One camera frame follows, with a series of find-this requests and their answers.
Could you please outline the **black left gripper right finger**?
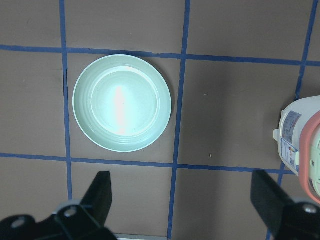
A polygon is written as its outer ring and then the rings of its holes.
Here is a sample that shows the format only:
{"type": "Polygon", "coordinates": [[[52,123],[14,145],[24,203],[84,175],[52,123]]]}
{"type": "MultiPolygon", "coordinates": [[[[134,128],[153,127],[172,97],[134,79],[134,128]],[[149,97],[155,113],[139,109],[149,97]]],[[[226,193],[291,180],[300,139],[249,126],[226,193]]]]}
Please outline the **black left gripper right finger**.
{"type": "Polygon", "coordinates": [[[250,200],[275,240],[318,240],[320,206],[294,201],[264,170],[254,170],[250,200]]]}

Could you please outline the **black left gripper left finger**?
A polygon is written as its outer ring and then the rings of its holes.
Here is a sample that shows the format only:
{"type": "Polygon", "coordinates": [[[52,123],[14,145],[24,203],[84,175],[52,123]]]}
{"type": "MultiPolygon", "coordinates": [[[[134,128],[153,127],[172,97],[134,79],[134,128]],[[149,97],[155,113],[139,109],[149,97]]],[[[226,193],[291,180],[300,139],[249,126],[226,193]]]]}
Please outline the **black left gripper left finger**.
{"type": "Polygon", "coordinates": [[[115,240],[105,227],[112,205],[109,171],[100,171],[80,203],[68,203],[41,222],[31,215],[12,215],[0,221],[2,240],[115,240]]]}

